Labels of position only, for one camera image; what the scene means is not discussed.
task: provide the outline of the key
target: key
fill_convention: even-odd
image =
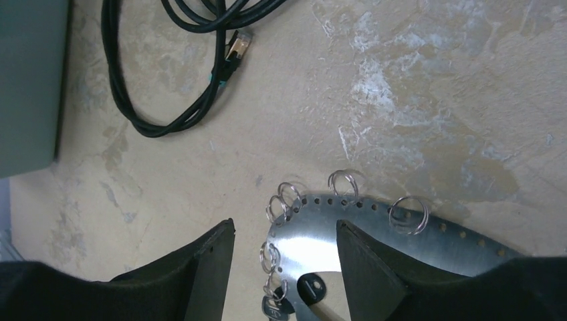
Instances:
[[[289,314],[281,311],[275,302],[266,296],[262,299],[262,312],[269,321],[288,321],[290,319]]]

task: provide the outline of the black cable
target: black cable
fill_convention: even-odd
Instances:
[[[108,74],[112,97],[119,111],[131,121],[132,125],[139,133],[146,137],[162,137],[172,132],[180,132],[189,129],[205,117],[217,97],[219,86],[230,78],[230,75],[240,64],[240,53],[229,53],[229,56],[226,56],[225,48],[227,45],[225,41],[227,30],[239,29],[255,23],[278,8],[282,3],[286,2],[286,0],[260,0],[250,8],[243,9],[248,1],[249,0],[236,0],[236,2],[227,9],[225,0],[216,0],[216,4],[213,4],[210,0],[201,0],[203,5],[216,17],[216,19],[210,20],[195,13],[183,0],[175,0],[179,9],[196,23],[193,24],[181,19],[181,17],[175,13],[169,0],[161,0],[167,15],[176,25],[192,33],[208,33],[215,31],[217,41],[215,46],[215,63],[213,65],[213,71],[211,72],[211,81],[207,89],[187,110],[169,125],[159,126],[149,123],[138,116],[128,95],[118,50],[118,24],[122,0],[103,0],[101,15],[102,42],[104,44],[106,60],[108,61]],[[235,32],[229,45],[236,40],[237,34],[238,33]]]

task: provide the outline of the concrete floor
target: concrete floor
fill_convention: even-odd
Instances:
[[[205,121],[157,140],[114,105],[100,8],[75,1],[58,161],[11,180],[23,257],[109,280],[232,217],[224,320],[265,320],[267,200],[343,168],[364,174],[363,193],[422,195],[524,253],[564,254],[567,1],[290,0],[253,26]],[[205,88],[213,35],[179,29],[158,1],[124,3],[121,43],[149,119]]]

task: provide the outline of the key ring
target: key ring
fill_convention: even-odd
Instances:
[[[268,249],[268,253],[269,253],[269,260],[270,260],[270,265],[269,267],[266,266],[266,256],[264,255],[265,253],[265,247],[266,247],[267,242],[262,243],[262,246],[260,247],[260,264],[262,265],[262,269],[264,270],[265,273],[270,274],[273,270],[275,270],[275,267],[277,266],[279,259],[281,257],[281,255],[279,254],[279,251],[277,250],[277,248],[270,243],[269,245],[269,249]]]
[[[397,229],[397,227],[400,226],[404,226],[405,224],[400,223],[400,222],[394,222],[396,221],[396,218],[394,217],[394,209],[396,208],[396,206],[401,203],[402,201],[405,201],[407,199],[414,199],[416,201],[419,202],[419,204],[421,205],[421,207],[423,208],[423,218],[421,219],[421,222],[419,222],[419,224],[417,225],[417,227],[412,230],[409,231],[407,233],[405,232],[401,232],[399,231],[399,229]],[[388,222],[390,223],[390,226],[398,233],[401,234],[408,234],[408,235],[416,235],[421,233],[425,227],[427,226],[427,222],[429,221],[429,208],[427,207],[427,205],[425,205],[421,200],[420,197],[417,196],[412,196],[412,195],[408,195],[408,196],[404,196],[404,197],[400,197],[397,201],[395,201],[392,206],[390,207],[390,209],[388,210]]]
[[[343,176],[350,183],[350,186],[352,186],[352,189],[354,190],[354,198],[357,199],[358,184],[356,183],[354,177],[345,170],[341,169],[329,175],[329,178],[327,179],[327,187],[329,187],[329,189],[333,191],[333,194],[335,194],[335,196],[339,196],[339,193],[336,189],[336,179],[338,175]]]
[[[268,219],[268,221],[270,223],[275,222],[275,220],[277,219],[277,217],[275,216],[275,214],[273,213],[272,209],[271,209],[271,204],[273,203],[273,200],[277,199],[281,205],[281,209],[283,209],[283,218],[284,221],[283,223],[280,224],[285,224],[285,222],[287,221],[288,218],[288,205],[286,204],[286,202],[279,196],[279,195],[273,195],[272,197],[269,198],[269,203],[266,206],[266,217]]]
[[[280,199],[286,204],[287,207],[292,208],[292,205],[288,204],[286,202],[286,200],[284,199],[284,187],[289,187],[295,194],[296,194],[296,199],[299,201],[300,207],[302,206],[301,200],[302,200],[302,196],[300,194],[300,192],[298,191],[298,188],[288,182],[283,182],[282,184],[279,184],[279,186],[277,187],[277,195],[280,197]]]
[[[264,284],[263,290],[264,290],[265,296],[267,296],[268,298],[272,298],[274,300],[274,302],[281,302],[284,298],[286,298],[286,295],[288,294],[288,281],[283,280],[281,282],[281,288],[283,290],[283,293],[281,294],[281,297],[277,296],[275,291],[272,290],[269,287],[271,285],[271,279],[273,278],[274,273],[275,273],[275,270],[269,273],[267,280],[266,280],[266,283]]]

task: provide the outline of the metal panel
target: metal panel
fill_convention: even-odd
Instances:
[[[279,253],[277,272],[288,283],[286,298],[301,320],[317,320],[302,302],[297,280],[306,273],[341,272],[336,245],[336,224],[348,220],[379,242],[423,263],[462,276],[477,276],[522,254],[482,234],[436,216],[417,235],[398,233],[388,222],[389,204],[370,198],[329,194],[304,195],[294,212],[279,216],[269,229],[267,244]],[[409,221],[421,220],[410,213]]]
[[[55,155],[68,0],[0,0],[0,177]]]

